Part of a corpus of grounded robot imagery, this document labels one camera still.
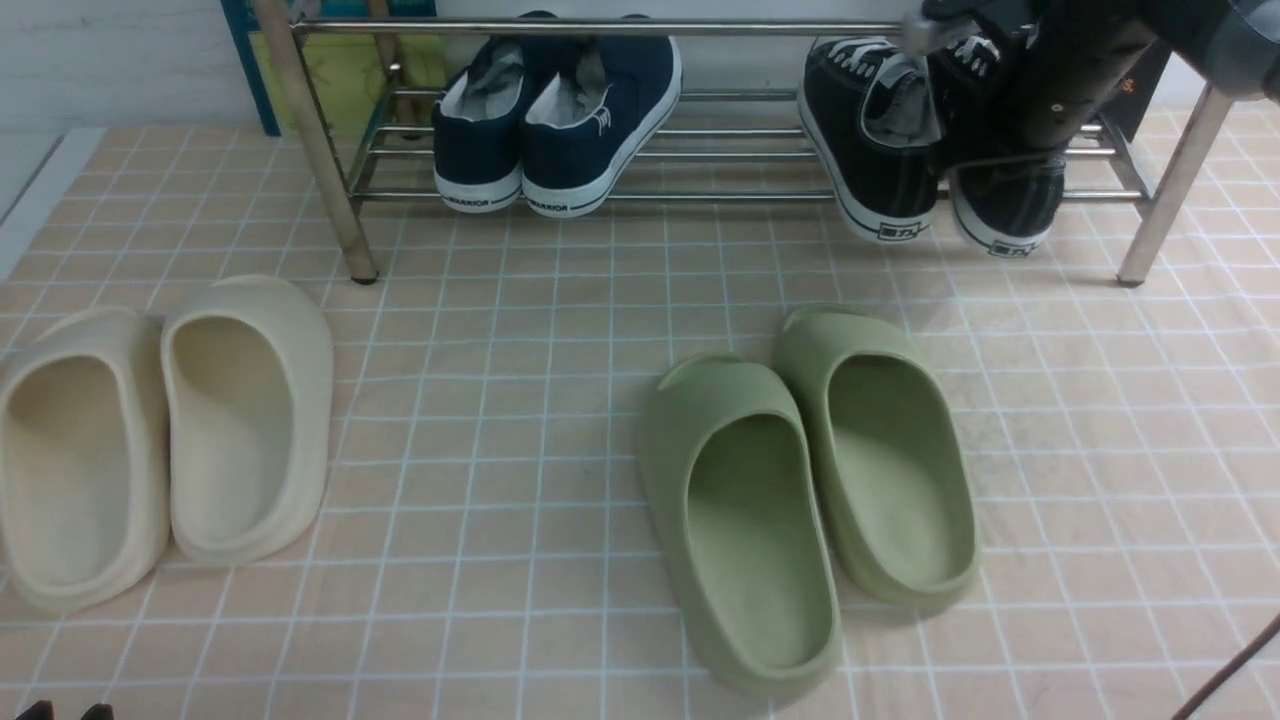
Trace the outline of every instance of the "sneaker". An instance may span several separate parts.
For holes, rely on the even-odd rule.
[[[532,12],[525,18],[553,18]],[[435,188],[462,213],[492,213],[520,195],[520,118],[576,53],[561,37],[497,36],[449,81],[431,113]]]
[[[883,37],[818,45],[797,104],[854,234],[896,243],[928,229],[938,201],[928,147],[940,133],[922,59]]]
[[[584,45],[577,65],[552,78],[525,115],[529,205],[548,218],[599,208],[671,115],[682,78],[680,49],[669,37],[596,37]]]
[[[986,81],[1000,51],[982,36],[955,42],[928,58],[934,104],[945,127],[979,111]],[[1066,190],[1066,158],[952,169],[951,208],[960,233],[996,258],[1025,258],[1048,237]]]

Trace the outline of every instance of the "shoe rack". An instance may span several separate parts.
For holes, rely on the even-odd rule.
[[[298,135],[315,173],[316,187],[342,246],[351,279],[361,284],[378,281],[369,243],[360,223],[360,210],[366,202],[406,202],[439,199],[430,188],[381,187],[374,183],[379,164],[397,160],[426,160],[429,147],[402,147],[388,143],[402,136],[430,137],[431,128],[415,119],[415,108],[425,108],[440,88],[411,87],[404,82],[398,37],[403,35],[489,36],[489,35],[662,35],[662,36],[897,36],[900,26],[886,22],[855,20],[662,20],[662,19],[485,19],[485,18],[403,18],[389,17],[387,0],[365,0],[367,18],[323,19],[324,0],[294,0],[285,6],[280,0],[252,0],[259,24],[271,54],[271,65],[283,86],[285,99],[298,126]],[[316,99],[315,86],[302,49],[314,35],[371,35],[387,73],[387,86],[378,101],[369,126],[360,141],[355,159],[343,167],[334,150],[324,110]],[[686,90],[682,102],[792,102],[795,91],[780,90]],[[1121,287],[1138,287],[1146,279],[1160,254],[1165,237],[1187,200],[1196,176],[1231,109],[1231,100],[1207,87],[1188,119],[1164,177],[1152,184],[1135,165],[1128,141],[1107,123],[1087,126],[1080,140],[1088,147],[1073,147],[1068,160],[1106,161],[1119,176],[1123,188],[1069,187],[1068,202],[1132,204],[1142,215],[1142,224],[1117,272]],[[803,138],[797,124],[776,128],[721,127],[703,129],[662,129],[659,137],[699,141],[741,141]],[[814,156],[805,150],[733,150],[709,151],[641,151],[641,158],[682,163],[783,163]],[[829,188],[799,192],[616,192],[612,202],[831,202]]]

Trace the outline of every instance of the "slide sandal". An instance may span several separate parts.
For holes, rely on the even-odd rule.
[[[977,574],[973,493],[951,413],[919,348],[838,305],[787,318],[773,366],[804,410],[818,492],[852,580],[936,609]]]
[[[178,547],[241,565],[297,539],[328,474],[333,337],[320,307],[276,278],[225,279],[183,299],[160,357]]]
[[[694,357],[640,419],[640,479],[694,652],[754,696],[796,696],[840,657],[840,607],[800,413],[764,365]]]
[[[0,529],[49,612],[120,594],[169,542],[160,328],[124,307],[65,318],[0,380]]]

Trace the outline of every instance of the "navy blue sneaker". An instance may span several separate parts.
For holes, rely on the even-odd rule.
[[[604,202],[618,176],[680,99],[684,68],[669,37],[596,37],[525,115],[529,205],[577,218]]]
[[[521,15],[553,18],[544,10]],[[489,213],[520,195],[520,119],[579,46],[563,37],[497,36],[435,101],[435,187],[462,213]]]

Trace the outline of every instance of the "cream slide sandal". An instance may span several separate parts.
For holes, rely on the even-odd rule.
[[[178,547],[211,565],[282,550],[324,495],[333,400],[324,314],[284,281],[229,278],[186,297],[160,346]]]
[[[63,319],[0,380],[0,530],[14,587],[70,612],[142,579],[169,542],[160,328]]]

